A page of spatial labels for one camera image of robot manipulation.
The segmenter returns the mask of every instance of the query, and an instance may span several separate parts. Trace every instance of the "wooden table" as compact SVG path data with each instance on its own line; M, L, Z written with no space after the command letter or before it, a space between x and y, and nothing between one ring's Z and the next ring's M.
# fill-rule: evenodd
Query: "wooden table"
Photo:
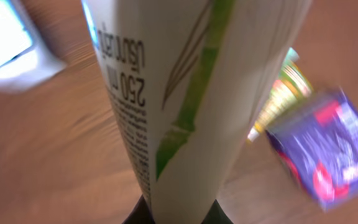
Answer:
M0 93L0 223L120 223L140 190L110 109L78 0L23 0L69 66L21 95ZM295 43L317 87L358 108L358 1L316 0ZM218 199L235 223L358 223L358 197L323 213L264 138L242 150Z

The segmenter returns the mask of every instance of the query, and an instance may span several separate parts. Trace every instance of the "purple package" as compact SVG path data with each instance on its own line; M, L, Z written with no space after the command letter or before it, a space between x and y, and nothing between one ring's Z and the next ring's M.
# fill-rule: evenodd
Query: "purple package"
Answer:
M358 113L342 91L293 108L268 127L267 136L323 209L358 194Z

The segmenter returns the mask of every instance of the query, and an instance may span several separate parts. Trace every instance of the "white object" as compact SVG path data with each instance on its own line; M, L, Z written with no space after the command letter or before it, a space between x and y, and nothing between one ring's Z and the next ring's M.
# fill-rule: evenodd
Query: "white object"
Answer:
M61 71L19 0L0 0L0 91L28 90Z
M226 1L83 1L117 123L157 224L201 223L311 2L234 1L227 25L218 18L226 27L217 44L220 34L208 35L221 24L207 29L217 24L209 17ZM200 78L205 55L216 48L213 71ZM201 95L189 91L197 88ZM179 150L159 172L160 153L174 144Z

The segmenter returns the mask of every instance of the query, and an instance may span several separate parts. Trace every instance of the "product packaging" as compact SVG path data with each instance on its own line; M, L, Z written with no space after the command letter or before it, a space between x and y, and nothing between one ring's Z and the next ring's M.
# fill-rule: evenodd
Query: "product packaging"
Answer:
M269 98L248 134L249 142L252 142L260 133L264 132L265 127L283 111L297 101L310 96L313 89L294 64L297 58L296 52L290 48L280 74L270 91Z
M342 91L324 92L275 120L268 137L323 209L358 194L358 112Z

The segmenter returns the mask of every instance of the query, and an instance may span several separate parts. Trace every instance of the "white bottle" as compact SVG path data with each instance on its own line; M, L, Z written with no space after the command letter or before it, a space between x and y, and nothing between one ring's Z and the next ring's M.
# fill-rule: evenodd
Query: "white bottle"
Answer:
M310 2L83 1L114 114L157 224L202 222Z

